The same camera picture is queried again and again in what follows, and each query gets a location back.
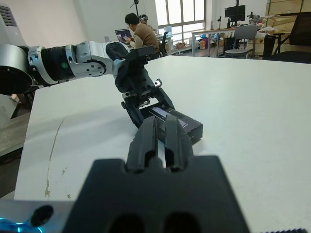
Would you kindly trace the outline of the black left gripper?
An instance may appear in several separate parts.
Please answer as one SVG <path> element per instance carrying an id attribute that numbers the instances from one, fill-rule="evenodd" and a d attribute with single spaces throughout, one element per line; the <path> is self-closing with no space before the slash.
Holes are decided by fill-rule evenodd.
<path id="1" fill-rule="evenodd" d="M 114 61 L 115 86 L 124 100 L 121 105 L 137 128 L 146 118 L 139 108 L 147 105 L 151 98 L 157 100 L 153 107 L 175 109 L 172 100 L 161 88 L 161 80 L 153 81 L 149 77 L 146 64 L 148 61 L 145 59 Z"/>

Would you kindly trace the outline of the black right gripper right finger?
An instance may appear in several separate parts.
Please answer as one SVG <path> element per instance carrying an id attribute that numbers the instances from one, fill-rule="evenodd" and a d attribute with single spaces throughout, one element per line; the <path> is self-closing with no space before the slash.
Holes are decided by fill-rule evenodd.
<path id="1" fill-rule="evenodd" d="M 189 158 L 193 156 L 192 142 L 184 131 L 179 119 L 168 115 L 165 125 L 165 160 L 170 172 L 179 172 L 187 168 Z"/>

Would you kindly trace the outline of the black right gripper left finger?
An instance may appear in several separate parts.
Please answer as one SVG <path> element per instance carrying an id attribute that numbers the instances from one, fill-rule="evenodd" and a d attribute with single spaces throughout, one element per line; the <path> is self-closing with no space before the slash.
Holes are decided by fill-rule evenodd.
<path id="1" fill-rule="evenodd" d="M 144 119 L 130 144 L 126 169 L 131 173 L 141 173 L 152 158 L 158 156 L 158 132 L 155 116 Z"/>

